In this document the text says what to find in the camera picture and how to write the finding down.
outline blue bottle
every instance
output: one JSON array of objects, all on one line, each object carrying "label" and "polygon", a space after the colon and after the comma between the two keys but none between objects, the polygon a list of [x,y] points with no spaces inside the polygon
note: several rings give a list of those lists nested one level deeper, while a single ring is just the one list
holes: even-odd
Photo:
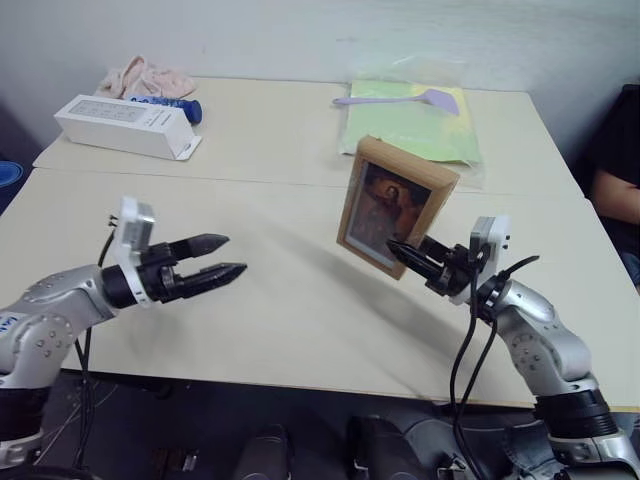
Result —
[{"label": "blue bottle", "polygon": [[154,103],[167,107],[181,108],[191,125],[202,121],[202,107],[197,100],[180,100],[179,98],[148,97],[145,95],[132,95],[127,100],[140,103]]}]

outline blue object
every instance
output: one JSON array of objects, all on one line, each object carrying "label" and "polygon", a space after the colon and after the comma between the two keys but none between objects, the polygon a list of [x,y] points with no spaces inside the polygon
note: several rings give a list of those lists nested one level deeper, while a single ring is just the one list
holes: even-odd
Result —
[{"label": "blue object", "polygon": [[0,161],[0,187],[17,182],[23,173],[24,169],[19,163]]},{"label": "blue object", "polygon": [[179,98],[149,97],[145,95],[133,95],[127,100],[140,103],[154,103],[167,107],[181,108],[192,125],[202,121],[202,107],[197,100],[180,100]]}]

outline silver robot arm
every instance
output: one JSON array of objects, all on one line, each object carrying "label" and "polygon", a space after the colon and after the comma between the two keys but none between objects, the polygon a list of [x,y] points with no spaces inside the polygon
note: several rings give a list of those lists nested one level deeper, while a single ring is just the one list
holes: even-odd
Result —
[{"label": "silver robot arm", "polygon": [[497,273],[500,251],[508,248],[508,226],[504,217],[481,217],[468,249],[449,249],[430,237],[418,249],[395,241],[388,245],[427,279],[427,287],[455,304],[469,302],[472,275],[480,271],[478,316],[496,322],[514,367],[536,397],[535,414],[547,426],[556,458],[569,467],[561,478],[640,479],[640,461],[600,393],[585,343],[562,324],[546,298],[510,279],[517,268]]},{"label": "silver robot arm", "polygon": [[149,246],[151,207],[125,197],[114,234],[118,265],[56,273],[0,309],[0,472],[33,462],[42,440],[43,407],[76,338],[119,309],[189,298],[224,286],[246,268],[221,263],[189,276],[180,260],[213,252],[229,239],[203,234]]}]

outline sticker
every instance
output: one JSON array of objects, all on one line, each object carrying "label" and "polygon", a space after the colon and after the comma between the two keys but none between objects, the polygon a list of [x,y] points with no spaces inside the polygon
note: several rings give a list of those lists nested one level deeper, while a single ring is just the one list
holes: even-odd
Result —
[{"label": "sticker", "polygon": [[0,314],[0,337],[5,335],[11,330],[11,327],[16,325],[22,317],[24,317],[24,313],[14,313],[14,312],[3,312]]}]

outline pink cloth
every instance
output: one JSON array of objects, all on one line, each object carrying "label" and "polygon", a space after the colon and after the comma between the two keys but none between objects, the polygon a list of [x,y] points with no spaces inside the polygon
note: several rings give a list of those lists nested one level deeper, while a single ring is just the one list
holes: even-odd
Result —
[{"label": "pink cloth", "polygon": [[158,67],[138,55],[123,69],[113,68],[98,85],[96,95],[127,98],[130,95],[181,98],[196,89],[193,78]]}]

